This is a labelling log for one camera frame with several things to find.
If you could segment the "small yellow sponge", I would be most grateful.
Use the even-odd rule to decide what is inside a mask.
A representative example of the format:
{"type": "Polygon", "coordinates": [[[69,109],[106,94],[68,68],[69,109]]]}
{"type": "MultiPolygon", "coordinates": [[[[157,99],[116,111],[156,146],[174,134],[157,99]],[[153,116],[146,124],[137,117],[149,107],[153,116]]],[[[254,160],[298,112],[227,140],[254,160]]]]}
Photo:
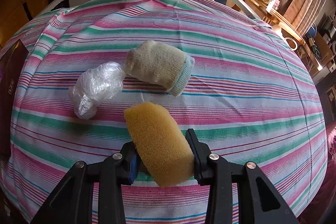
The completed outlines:
{"type": "Polygon", "coordinates": [[[168,110],[144,102],[124,110],[124,117],[144,166],[160,187],[181,184],[194,175],[194,154],[168,110]]]}

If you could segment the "clear plastic bag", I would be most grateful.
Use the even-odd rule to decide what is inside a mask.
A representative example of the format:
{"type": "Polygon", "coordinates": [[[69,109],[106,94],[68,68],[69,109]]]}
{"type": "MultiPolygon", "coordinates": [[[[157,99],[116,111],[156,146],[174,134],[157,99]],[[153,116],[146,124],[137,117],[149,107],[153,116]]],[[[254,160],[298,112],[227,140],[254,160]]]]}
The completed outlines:
{"type": "Polygon", "coordinates": [[[122,65],[115,62],[104,63],[82,73],[76,84],[68,89],[77,117],[94,117],[103,102],[122,92],[125,77],[122,65]]]}

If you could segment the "cream sock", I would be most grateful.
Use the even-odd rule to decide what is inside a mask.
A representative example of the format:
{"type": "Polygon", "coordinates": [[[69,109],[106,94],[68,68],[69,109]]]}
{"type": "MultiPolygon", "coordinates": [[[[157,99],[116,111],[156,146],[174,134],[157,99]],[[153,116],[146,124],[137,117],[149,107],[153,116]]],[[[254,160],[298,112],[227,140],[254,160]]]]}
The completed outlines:
{"type": "Polygon", "coordinates": [[[147,40],[126,54],[125,71],[140,81],[159,85],[177,97],[185,89],[195,59],[165,43],[147,40]]]}

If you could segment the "striped bed sheet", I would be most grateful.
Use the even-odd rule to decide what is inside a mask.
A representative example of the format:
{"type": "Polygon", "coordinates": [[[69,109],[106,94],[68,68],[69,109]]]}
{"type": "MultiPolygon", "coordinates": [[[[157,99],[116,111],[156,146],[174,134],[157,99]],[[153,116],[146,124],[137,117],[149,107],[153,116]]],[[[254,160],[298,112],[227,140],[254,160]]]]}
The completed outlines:
{"type": "Polygon", "coordinates": [[[130,141],[123,112],[152,102],[226,160],[254,161],[295,215],[317,194],[327,139],[317,89],[299,57],[261,20],[212,0],[93,0],[39,15],[7,42],[29,54],[11,115],[11,158],[1,189],[30,221],[79,160],[100,162],[130,141]],[[123,64],[152,39],[195,60],[183,93],[131,77],[90,120],[68,89],[90,68],[123,64]]]}

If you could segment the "white tape roll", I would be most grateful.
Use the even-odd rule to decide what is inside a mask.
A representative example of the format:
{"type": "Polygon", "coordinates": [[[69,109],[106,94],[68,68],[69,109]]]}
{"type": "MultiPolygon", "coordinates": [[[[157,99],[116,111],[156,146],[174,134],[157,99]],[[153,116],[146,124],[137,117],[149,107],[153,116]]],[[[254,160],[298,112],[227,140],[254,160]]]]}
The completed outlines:
{"type": "Polygon", "coordinates": [[[298,48],[297,42],[294,40],[294,38],[291,37],[285,37],[284,41],[287,43],[288,47],[291,51],[296,51],[298,48]]]}

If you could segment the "wooden desk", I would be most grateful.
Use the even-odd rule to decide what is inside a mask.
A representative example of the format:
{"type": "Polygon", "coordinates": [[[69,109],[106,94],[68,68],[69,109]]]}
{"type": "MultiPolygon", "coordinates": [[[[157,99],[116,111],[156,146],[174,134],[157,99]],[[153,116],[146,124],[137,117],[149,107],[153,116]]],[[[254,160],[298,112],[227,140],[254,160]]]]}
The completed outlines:
{"type": "Polygon", "coordinates": [[[315,55],[310,50],[308,44],[305,42],[303,37],[298,33],[298,31],[292,26],[281,14],[279,14],[276,10],[270,9],[269,11],[266,9],[267,5],[263,4],[258,0],[242,0],[244,2],[249,1],[251,2],[256,9],[261,11],[264,14],[264,22],[270,24],[271,22],[279,25],[283,30],[288,32],[298,44],[301,44],[304,49],[306,50],[307,55],[311,59],[313,65],[317,68],[318,71],[323,69],[322,65],[316,59],[315,55]]]}

